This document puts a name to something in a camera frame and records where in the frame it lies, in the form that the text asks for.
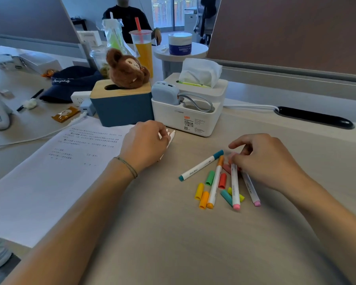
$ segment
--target power strip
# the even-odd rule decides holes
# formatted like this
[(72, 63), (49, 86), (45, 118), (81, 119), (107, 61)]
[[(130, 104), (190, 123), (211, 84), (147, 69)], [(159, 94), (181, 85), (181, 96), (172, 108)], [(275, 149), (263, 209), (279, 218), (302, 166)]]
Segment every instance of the power strip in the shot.
[(76, 107), (80, 107), (80, 105), (83, 103), (83, 101), (90, 97), (90, 94), (91, 94), (91, 91), (74, 92), (71, 95), (71, 100)]

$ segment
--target bracelet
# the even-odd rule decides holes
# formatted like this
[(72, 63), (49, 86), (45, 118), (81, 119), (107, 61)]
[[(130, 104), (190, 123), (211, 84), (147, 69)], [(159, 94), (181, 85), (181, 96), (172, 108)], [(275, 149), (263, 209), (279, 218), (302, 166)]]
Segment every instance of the bracelet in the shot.
[(123, 162), (128, 167), (129, 171), (132, 173), (133, 178), (134, 179), (137, 178), (138, 174), (137, 174), (136, 170), (131, 165), (129, 165), (129, 163), (127, 161), (125, 161), (124, 159), (121, 159), (119, 156), (115, 157), (115, 159)]

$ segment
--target red marker cap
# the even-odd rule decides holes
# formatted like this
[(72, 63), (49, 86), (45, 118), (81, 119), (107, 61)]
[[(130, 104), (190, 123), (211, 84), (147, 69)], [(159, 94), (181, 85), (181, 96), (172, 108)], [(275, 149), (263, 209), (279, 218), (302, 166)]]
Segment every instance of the red marker cap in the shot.
[(227, 183), (227, 174), (223, 173), (220, 175), (219, 188), (225, 189), (226, 183)]

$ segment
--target round side table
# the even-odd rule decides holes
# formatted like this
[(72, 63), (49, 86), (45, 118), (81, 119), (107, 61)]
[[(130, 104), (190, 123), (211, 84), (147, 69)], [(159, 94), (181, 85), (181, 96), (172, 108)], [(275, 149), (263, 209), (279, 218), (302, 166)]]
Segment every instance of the round side table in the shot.
[(153, 54), (157, 59), (162, 60), (162, 71), (164, 73), (164, 79), (173, 73), (180, 73), (182, 71), (182, 63), (186, 58), (203, 59), (207, 56), (208, 47), (200, 43), (192, 43), (191, 54), (185, 56), (175, 56), (169, 53), (169, 50), (162, 53), (159, 48), (164, 45), (160, 45), (153, 48)]

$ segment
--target blue tissue box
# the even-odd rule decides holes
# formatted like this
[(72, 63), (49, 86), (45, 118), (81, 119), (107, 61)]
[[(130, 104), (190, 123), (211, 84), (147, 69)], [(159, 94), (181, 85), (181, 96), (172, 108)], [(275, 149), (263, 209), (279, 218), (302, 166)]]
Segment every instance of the blue tissue box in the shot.
[(150, 83), (138, 89), (120, 89), (111, 80), (97, 81), (90, 94), (104, 127), (154, 120)]

